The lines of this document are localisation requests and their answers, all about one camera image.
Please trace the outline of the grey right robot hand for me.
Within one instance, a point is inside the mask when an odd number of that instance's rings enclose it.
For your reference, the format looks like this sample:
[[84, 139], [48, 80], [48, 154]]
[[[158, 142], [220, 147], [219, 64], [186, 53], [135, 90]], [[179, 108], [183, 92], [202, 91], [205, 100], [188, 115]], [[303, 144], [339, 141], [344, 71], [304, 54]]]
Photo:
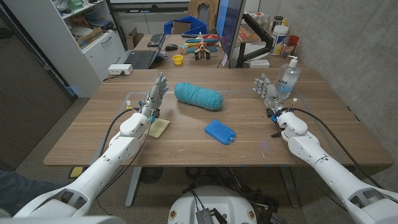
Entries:
[[266, 106], [266, 115], [273, 122], [276, 122], [282, 113], [287, 112], [288, 109], [284, 105], [280, 93], [265, 73], [262, 73], [262, 78], [254, 80], [253, 91], [263, 99]]

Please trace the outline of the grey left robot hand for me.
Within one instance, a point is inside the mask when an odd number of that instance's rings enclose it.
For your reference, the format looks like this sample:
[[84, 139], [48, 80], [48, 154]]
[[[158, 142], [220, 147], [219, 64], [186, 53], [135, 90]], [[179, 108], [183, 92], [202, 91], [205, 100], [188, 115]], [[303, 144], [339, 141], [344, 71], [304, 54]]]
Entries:
[[147, 92], [143, 104], [140, 108], [140, 113], [152, 120], [153, 117], [159, 117], [159, 107], [162, 104], [162, 99], [168, 90], [167, 78], [162, 72], [159, 73], [155, 79], [154, 84]]

